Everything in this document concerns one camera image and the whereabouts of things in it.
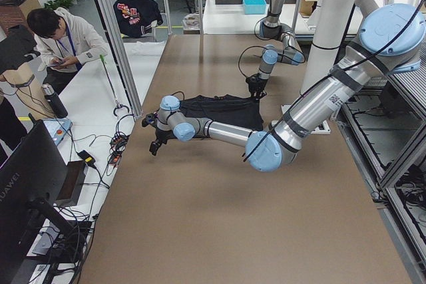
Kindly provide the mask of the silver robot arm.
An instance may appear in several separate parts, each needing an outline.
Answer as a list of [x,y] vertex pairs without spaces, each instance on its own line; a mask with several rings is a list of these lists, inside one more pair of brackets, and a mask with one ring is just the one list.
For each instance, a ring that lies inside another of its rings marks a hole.
[[302,52],[296,48],[296,40],[294,39],[294,31],[290,26],[282,24],[279,17],[285,0],[270,0],[268,13],[261,20],[259,36],[261,39],[273,39],[281,41],[283,49],[276,51],[278,54],[277,61],[289,65],[298,65],[304,63],[306,58]]
[[[245,161],[261,172],[293,162],[303,141],[371,78],[410,72],[421,63],[424,0],[323,0],[299,96],[267,130],[249,130],[193,116],[175,96],[165,96],[149,124],[156,130],[150,151],[171,138],[211,138],[245,149]],[[264,39],[282,39],[284,0],[271,0],[260,25]]]

